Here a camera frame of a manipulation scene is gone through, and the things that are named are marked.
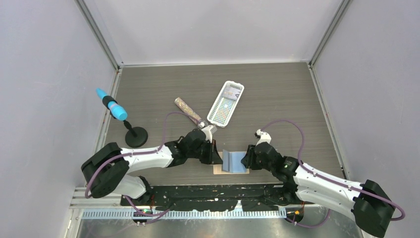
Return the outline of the silver VIP credit card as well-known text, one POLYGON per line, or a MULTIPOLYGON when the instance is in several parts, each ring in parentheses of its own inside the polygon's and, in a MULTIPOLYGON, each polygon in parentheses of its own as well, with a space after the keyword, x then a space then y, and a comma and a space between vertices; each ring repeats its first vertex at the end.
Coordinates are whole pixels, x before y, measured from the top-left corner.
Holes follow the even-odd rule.
POLYGON ((242 92, 242 86, 230 83, 230 84, 227 85, 227 91, 228 92, 234 92, 234 93, 241 93, 242 92))

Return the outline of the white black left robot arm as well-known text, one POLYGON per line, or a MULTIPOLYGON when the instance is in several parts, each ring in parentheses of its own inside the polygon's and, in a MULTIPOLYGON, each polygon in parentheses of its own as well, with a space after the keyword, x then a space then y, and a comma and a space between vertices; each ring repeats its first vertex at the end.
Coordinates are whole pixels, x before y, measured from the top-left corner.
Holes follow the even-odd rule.
POLYGON ((81 166, 87 182, 85 197, 102 198, 116 193, 147 205, 152 192, 146 179, 130 173, 180 166, 188 159, 197 159, 206 165, 222 164, 212 137, 216 130, 214 125, 194 129, 178 140, 145 149, 120 148, 115 142, 108 143, 81 166))

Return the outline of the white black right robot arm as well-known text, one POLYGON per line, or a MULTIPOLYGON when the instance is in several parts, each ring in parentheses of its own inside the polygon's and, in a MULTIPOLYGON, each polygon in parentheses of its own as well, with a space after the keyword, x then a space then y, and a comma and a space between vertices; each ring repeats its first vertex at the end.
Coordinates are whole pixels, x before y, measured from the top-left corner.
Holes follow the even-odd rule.
POLYGON ((250 170, 265 169, 283 182, 283 198, 321 205, 353 220, 364 232, 383 238, 395 208, 382 187, 372 181, 345 180, 319 171, 298 159, 282 156, 270 144, 249 145, 241 163, 250 170))

